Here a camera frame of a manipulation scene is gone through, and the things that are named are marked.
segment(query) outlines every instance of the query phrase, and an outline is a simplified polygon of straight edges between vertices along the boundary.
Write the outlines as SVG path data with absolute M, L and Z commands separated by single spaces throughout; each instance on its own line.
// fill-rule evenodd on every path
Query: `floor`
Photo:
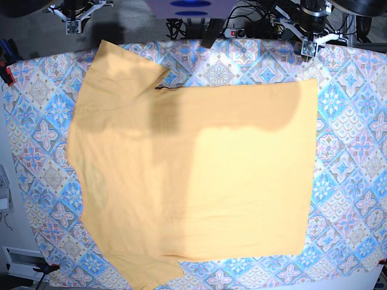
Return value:
M 53 1 L 60 4 L 62 0 Z M 237 10 L 235 15 L 246 15 L 251 10 Z M 334 10 L 329 16 L 333 27 L 340 27 L 342 12 Z M 243 19 L 230 21 L 230 26 L 243 27 Z M 387 16 L 373 20 L 369 38 L 373 42 L 387 42 Z M 51 13 L 42 10 L 10 19 L 0 16 L 1 38 L 13 38 L 24 59 L 49 56 L 69 51 L 97 48 L 101 39 L 116 44 L 168 40 L 164 19 L 156 19 L 145 0 L 114 0 L 114 7 L 103 7 L 93 13 L 82 34 L 65 34 L 65 26 Z

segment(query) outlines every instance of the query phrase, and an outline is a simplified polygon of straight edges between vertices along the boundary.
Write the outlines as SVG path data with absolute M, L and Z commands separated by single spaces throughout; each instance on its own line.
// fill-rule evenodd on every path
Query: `cable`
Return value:
M 235 10 L 240 9 L 240 8 L 254 8 L 254 11 L 256 11 L 261 16 L 261 19 L 263 19 L 265 17 L 265 15 L 262 14 L 261 11 L 259 11 L 258 8 L 255 7 L 254 5 L 237 6 L 233 10 L 231 10 L 230 16 L 227 18 L 226 26 L 224 27 L 222 33 L 224 33 L 225 30 L 229 27 L 230 19 L 236 19 L 236 18 L 242 17 L 242 18 L 247 18 L 251 22 L 254 22 L 251 18 L 249 18 L 248 16 L 245 16 L 245 15 L 232 16 L 233 13 L 235 12 Z
M 6 215 L 4 216 L 4 222 L 5 222 L 5 225 L 6 225 L 8 228 L 10 228 L 10 229 L 12 230 L 12 227 L 10 227 L 10 226 L 7 224 L 7 220 L 5 219 L 7 216 L 8 216 L 8 214 L 6 214 Z
M 229 17 L 229 19 L 236 19 L 236 18 L 246 18 L 248 20 L 250 20 L 251 22 L 254 22 L 250 17 L 246 16 L 246 15 L 237 15 L 237 16 L 234 16 L 234 17 Z
M 343 29 L 344 25 L 346 24 L 346 21 L 348 20 L 348 16 L 349 16 L 349 14 L 347 13 L 347 14 L 346 14 L 346 18 L 345 18 L 345 20 L 343 21 L 343 25 L 341 25 L 341 27 L 338 29 L 339 31 L 341 31 L 341 29 Z
M 182 24 L 182 19 L 167 19 L 166 25 L 169 30 L 169 35 L 167 34 L 167 37 L 169 37 L 171 40 L 176 40 L 179 33 L 185 37 L 186 32 L 181 30 Z
M 343 36 L 352 35 L 352 34 L 356 34 L 356 33 L 357 33 L 357 30 L 356 30 L 355 32 L 351 32 L 351 33 L 343 34 Z

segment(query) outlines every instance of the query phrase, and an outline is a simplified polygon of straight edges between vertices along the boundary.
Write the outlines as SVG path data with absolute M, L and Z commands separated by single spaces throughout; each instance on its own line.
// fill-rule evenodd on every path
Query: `tablecloth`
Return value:
M 253 289 L 370 271 L 387 256 L 387 57 L 327 45 L 303 62 L 288 42 L 198 40 L 123 45 L 171 69 L 165 86 L 221 86 L 318 79 L 317 151 L 304 250 L 298 256 L 181 263 L 159 289 Z M 82 194 L 65 159 L 68 128 L 96 51 L 11 66 L 1 83 L 25 209 L 53 286 L 129 289 L 80 222 Z

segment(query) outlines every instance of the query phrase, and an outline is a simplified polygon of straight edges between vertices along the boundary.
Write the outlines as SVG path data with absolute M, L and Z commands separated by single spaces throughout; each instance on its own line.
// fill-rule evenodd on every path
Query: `yellow t-shirt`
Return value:
M 83 81 L 67 158 L 103 255 L 137 290 L 178 260 L 300 254 L 317 81 L 155 89 L 167 74 L 103 41 Z

